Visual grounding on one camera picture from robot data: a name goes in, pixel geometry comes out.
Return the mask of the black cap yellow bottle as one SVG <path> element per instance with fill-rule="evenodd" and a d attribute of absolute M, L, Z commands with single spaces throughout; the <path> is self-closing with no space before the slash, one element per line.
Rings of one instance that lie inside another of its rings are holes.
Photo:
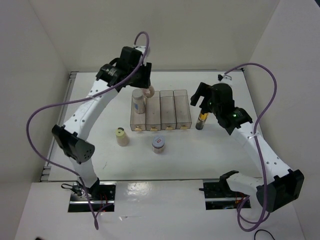
<path fill-rule="evenodd" d="M 204 128 L 204 125 L 206 123 L 206 120 L 208 118 L 209 113 L 207 111 L 201 110 L 199 115 L 198 115 L 198 119 L 197 122 L 195 124 L 195 128 L 197 130 L 202 130 Z"/>

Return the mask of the red label spice jar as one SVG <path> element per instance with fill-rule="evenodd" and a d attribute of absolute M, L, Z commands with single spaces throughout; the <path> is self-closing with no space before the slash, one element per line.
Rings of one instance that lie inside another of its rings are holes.
<path fill-rule="evenodd" d="M 161 154 L 165 149 L 165 139 L 161 135 L 156 135 L 151 144 L 152 150 L 155 154 Z"/>

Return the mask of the blue label spice bottle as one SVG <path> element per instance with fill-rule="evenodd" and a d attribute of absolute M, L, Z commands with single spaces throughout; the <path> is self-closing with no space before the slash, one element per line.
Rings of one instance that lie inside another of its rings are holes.
<path fill-rule="evenodd" d="M 132 101 L 135 112 L 137 114 L 143 114 L 145 112 L 145 97 L 140 88 L 132 91 Z"/>

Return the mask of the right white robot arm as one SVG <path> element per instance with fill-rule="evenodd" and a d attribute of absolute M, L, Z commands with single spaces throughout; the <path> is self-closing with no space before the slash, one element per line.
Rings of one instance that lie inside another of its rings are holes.
<path fill-rule="evenodd" d="M 213 114 L 262 175 L 262 179 L 258 180 L 231 170 L 219 178 L 220 193 L 225 197 L 234 192 L 256 197 L 262 208 L 272 213 L 299 197 L 305 176 L 299 169 L 291 169 L 277 156 L 258 132 L 247 111 L 235 105 L 231 81 L 229 76 L 218 75 L 218 83 L 214 85 L 201 82 L 190 98 L 190 104 L 195 106 L 202 99 L 198 122 L 205 122 L 207 115 Z"/>

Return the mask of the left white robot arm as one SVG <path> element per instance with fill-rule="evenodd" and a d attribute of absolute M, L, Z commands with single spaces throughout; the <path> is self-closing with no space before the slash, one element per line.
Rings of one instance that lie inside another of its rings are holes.
<path fill-rule="evenodd" d="M 94 200 L 100 193 L 100 180 L 97 177 L 92 156 L 95 146 L 87 141 L 90 131 L 103 110 L 126 86 L 147 89 L 151 85 L 152 64 L 144 63 L 150 52 L 146 46 L 125 46 L 120 57 L 103 65 L 96 74 L 90 89 L 88 101 L 82 103 L 75 113 L 63 125 L 55 125 L 52 134 L 70 159 L 81 193 L 88 200 Z"/>

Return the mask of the pink cap spice bottle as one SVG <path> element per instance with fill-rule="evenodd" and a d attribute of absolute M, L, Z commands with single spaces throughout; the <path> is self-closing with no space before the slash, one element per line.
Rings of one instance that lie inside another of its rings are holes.
<path fill-rule="evenodd" d="M 145 98 L 152 98 L 155 94 L 155 89 L 152 85 L 150 85 L 149 88 L 141 88 L 141 91 Z"/>

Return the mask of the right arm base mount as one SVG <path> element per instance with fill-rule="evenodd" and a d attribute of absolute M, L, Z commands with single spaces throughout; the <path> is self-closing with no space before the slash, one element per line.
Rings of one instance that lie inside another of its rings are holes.
<path fill-rule="evenodd" d="M 198 190 L 204 194 L 207 211 L 236 209 L 246 197 L 242 192 L 224 193 L 218 181 L 204 181 Z"/>

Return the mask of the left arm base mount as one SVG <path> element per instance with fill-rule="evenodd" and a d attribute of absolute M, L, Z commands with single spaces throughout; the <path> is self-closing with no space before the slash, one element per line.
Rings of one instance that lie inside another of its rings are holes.
<path fill-rule="evenodd" d="M 77 182 L 73 182 L 72 184 L 62 183 L 61 188 L 70 191 L 69 213 L 85 213 L 91 211 L 85 192 Z M 95 195 L 89 194 L 92 209 L 95 212 L 100 210 L 102 210 L 102 212 L 113 212 L 115 209 L 115 196 L 116 182 L 100 182 L 98 193 Z"/>

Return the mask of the yellow cap spice bottle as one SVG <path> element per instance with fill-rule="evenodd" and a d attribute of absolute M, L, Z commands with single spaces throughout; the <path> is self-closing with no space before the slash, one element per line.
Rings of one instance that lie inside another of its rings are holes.
<path fill-rule="evenodd" d="M 119 146 L 125 147 L 129 144 L 130 139 L 124 128 L 118 127 L 115 131 L 116 142 Z"/>

